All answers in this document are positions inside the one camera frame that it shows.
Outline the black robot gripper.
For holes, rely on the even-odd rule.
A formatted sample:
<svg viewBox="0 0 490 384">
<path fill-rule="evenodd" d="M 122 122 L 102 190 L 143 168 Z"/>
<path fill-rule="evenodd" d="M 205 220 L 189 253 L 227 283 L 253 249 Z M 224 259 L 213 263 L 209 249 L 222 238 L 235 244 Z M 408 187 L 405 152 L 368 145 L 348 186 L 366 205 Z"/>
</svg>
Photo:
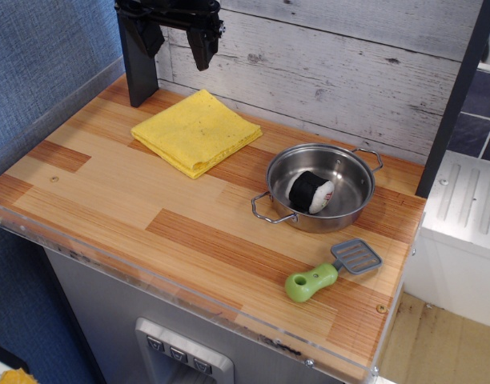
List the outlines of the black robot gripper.
<svg viewBox="0 0 490 384">
<path fill-rule="evenodd" d="M 199 71 L 209 68 L 225 32 L 218 1 L 115 1 L 115 10 L 116 6 L 124 9 L 125 39 L 134 42 L 149 58 L 165 42 L 160 26 L 185 30 Z"/>
</svg>

